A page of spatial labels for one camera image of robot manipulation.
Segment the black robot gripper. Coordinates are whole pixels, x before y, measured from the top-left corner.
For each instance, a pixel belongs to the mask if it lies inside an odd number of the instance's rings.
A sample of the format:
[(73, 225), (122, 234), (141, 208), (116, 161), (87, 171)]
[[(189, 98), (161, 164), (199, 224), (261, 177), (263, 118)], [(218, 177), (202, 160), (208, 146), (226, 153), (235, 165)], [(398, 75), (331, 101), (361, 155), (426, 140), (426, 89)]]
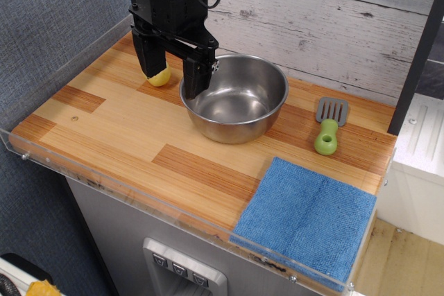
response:
[(208, 10), (219, 0), (144, 0), (142, 13), (133, 15), (133, 45), (147, 78), (166, 69), (165, 53), (183, 61), (184, 95), (195, 99), (210, 84), (219, 43), (206, 29)]

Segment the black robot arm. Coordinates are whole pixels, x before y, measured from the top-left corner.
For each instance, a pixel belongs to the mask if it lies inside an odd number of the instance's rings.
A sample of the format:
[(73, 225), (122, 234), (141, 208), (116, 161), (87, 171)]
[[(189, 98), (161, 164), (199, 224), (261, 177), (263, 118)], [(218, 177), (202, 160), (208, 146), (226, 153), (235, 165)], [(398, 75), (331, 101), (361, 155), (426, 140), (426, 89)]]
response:
[(206, 29), (208, 0), (131, 0), (133, 44), (147, 78), (166, 69), (166, 54), (183, 63), (185, 98), (205, 91), (216, 71), (216, 38)]

